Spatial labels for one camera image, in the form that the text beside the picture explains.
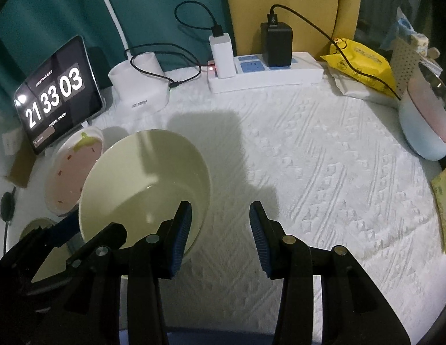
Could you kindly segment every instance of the green cloth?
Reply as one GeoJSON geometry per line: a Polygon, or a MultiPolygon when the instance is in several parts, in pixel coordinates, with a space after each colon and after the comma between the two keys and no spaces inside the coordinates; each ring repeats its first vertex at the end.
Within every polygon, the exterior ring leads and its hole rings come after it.
{"type": "MultiPolygon", "coordinates": [[[[129,45],[172,42],[206,63],[211,58],[210,31],[182,27],[174,18],[184,0],[110,0],[129,45]]],[[[205,3],[233,37],[227,0],[205,3]]],[[[180,18],[196,26],[211,26],[207,12],[185,5],[180,18]]],[[[75,35],[81,35],[101,88],[110,86],[108,71],[123,61],[123,46],[103,0],[8,0],[0,12],[0,111],[14,115],[11,96],[43,61],[75,35]]],[[[156,50],[175,50],[158,47],[156,50]]],[[[164,71],[189,66],[178,57],[158,55],[164,71]]]]}

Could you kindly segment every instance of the metal screw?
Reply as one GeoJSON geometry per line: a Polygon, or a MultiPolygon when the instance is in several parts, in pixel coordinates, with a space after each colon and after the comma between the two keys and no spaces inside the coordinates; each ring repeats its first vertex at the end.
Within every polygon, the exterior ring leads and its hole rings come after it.
{"type": "Polygon", "coordinates": [[[81,265],[81,260],[80,259],[76,259],[71,266],[73,266],[75,269],[77,269],[79,266],[81,265]]]}
{"type": "Polygon", "coordinates": [[[348,250],[341,245],[335,246],[335,253],[338,255],[345,255],[348,252],[348,250]]]}
{"type": "Polygon", "coordinates": [[[295,244],[296,238],[292,235],[285,235],[284,237],[282,237],[282,241],[286,244],[292,245],[295,244]]]}
{"type": "Polygon", "coordinates": [[[160,237],[158,235],[156,235],[156,234],[152,234],[152,235],[146,236],[146,242],[148,244],[155,244],[159,240],[160,240],[160,237]]]}
{"type": "Polygon", "coordinates": [[[95,250],[95,254],[99,257],[102,257],[104,255],[108,254],[108,248],[106,246],[99,246],[97,250],[95,250]]]}

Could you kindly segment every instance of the digital clock display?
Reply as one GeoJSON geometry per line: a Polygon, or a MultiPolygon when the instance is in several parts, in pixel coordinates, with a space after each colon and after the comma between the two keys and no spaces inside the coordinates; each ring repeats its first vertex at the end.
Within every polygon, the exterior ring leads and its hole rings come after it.
{"type": "Polygon", "coordinates": [[[30,75],[14,103],[36,154],[101,112],[104,101],[82,38],[71,39],[30,75]]]}

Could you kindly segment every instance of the yellow bag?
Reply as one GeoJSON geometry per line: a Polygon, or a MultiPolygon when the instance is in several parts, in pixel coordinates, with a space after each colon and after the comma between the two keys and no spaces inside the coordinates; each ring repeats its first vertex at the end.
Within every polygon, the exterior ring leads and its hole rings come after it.
{"type": "MultiPolygon", "coordinates": [[[[395,79],[392,75],[391,66],[382,55],[379,55],[363,44],[349,39],[335,39],[335,43],[339,45],[346,58],[355,69],[376,76],[385,81],[395,90],[395,79]]],[[[333,44],[330,45],[330,54],[323,55],[321,58],[327,61],[330,67],[344,72],[377,91],[390,97],[395,97],[394,93],[392,93],[383,83],[367,76],[360,75],[358,72],[352,70],[333,44]]]]}

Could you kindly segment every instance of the textured white cloth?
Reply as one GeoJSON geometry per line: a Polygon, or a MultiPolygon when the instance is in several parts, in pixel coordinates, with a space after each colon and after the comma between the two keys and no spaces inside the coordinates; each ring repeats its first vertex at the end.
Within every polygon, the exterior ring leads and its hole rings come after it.
{"type": "MultiPolygon", "coordinates": [[[[282,281],[261,270],[249,226],[249,205],[260,200],[287,234],[328,250],[345,245],[412,343],[430,328],[446,303],[446,255],[429,186],[440,167],[411,152],[396,110],[338,94],[333,80],[324,79],[213,95],[203,73],[173,89],[156,114],[119,118],[115,99],[93,122],[118,137],[154,128],[178,132],[210,169],[212,203],[190,260],[174,280],[161,281],[167,326],[274,331],[282,281]]],[[[30,187],[41,187],[44,178],[33,172],[30,187]]],[[[25,204],[27,216],[49,213],[39,210],[43,199],[27,200],[25,193],[18,207],[25,204]]],[[[320,341],[320,280],[314,284],[313,339],[320,341]]]]}

